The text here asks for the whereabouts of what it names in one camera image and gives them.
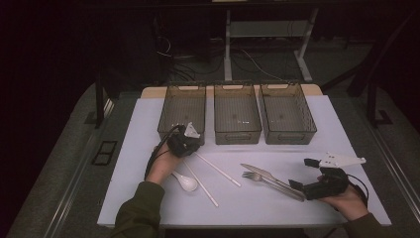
olive green sleeve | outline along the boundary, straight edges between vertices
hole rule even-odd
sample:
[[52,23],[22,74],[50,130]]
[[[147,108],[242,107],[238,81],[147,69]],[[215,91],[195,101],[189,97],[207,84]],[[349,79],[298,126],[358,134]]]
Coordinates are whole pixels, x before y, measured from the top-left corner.
[[139,184],[133,198],[118,211],[111,237],[158,237],[163,188],[149,181]]
[[369,213],[357,220],[344,224],[349,238],[395,238],[398,237],[391,227],[384,227]]

plastic spoon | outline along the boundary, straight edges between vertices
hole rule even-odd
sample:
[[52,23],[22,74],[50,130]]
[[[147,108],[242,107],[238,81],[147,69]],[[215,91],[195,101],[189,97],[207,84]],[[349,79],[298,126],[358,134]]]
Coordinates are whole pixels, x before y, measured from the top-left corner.
[[196,179],[180,175],[177,172],[172,172],[172,174],[178,179],[184,190],[193,191],[198,187],[198,182]]

metal fork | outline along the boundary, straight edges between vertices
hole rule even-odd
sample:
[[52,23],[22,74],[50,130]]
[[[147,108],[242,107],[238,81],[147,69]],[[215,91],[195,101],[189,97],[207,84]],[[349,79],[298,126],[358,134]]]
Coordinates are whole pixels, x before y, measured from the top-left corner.
[[281,192],[283,192],[284,194],[290,196],[291,198],[294,198],[296,200],[299,201],[304,201],[305,200],[305,196],[303,195],[303,193],[301,191],[295,190],[291,187],[287,187],[287,186],[278,186],[275,185],[267,180],[265,180],[261,175],[254,173],[254,172],[244,172],[242,174],[243,178],[247,178],[247,179],[251,179],[254,181],[262,181],[266,184],[268,184],[269,186],[271,186],[272,188],[275,188]]

person's right hand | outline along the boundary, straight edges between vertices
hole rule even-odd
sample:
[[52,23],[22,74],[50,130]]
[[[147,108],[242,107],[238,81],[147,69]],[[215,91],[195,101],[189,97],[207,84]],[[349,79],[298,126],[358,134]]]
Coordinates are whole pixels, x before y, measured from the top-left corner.
[[182,160],[183,158],[175,156],[170,151],[167,143],[164,143],[157,152],[157,158],[152,164],[151,171],[146,177],[146,181],[162,184],[182,162]]
[[319,200],[337,208],[349,221],[369,214],[361,196],[351,185],[339,195],[323,197]]

chopstick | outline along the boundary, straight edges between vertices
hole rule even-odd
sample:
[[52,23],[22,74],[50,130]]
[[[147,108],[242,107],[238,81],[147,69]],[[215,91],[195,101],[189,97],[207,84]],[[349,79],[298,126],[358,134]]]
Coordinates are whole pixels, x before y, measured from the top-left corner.
[[195,174],[195,172],[191,169],[191,167],[186,163],[186,161],[183,161],[186,165],[186,167],[188,168],[188,170],[192,173],[192,175],[195,177],[195,179],[198,181],[198,184],[200,184],[200,186],[203,188],[203,190],[206,192],[207,196],[210,198],[210,200],[213,202],[213,204],[218,207],[219,204],[217,203],[217,201],[213,198],[213,196],[210,194],[210,192],[206,189],[206,187],[204,186],[204,184],[200,181],[200,179],[198,179],[197,175]]
[[202,157],[200,154],[194,152],[194,154],[196,156],[198,156],[199,158],[201,158],[204,162],[206,162],[208,165],[210,165],[211,167],[213,167],[217,172],[219,172],[220,174],[222,174],[224,177],[226,177],[226,179],[230,180],[232,183],[234,183],[236,186],[241,186],[240,183],[238,183],[236,180],[234,180],[232,177],[228,176],[226,173],[224,173],[222,170],[220,170],[218,167],[216,167],[215,165],[213,165],[211,162],[209,162],[207,159],[205,159],[204,157]]

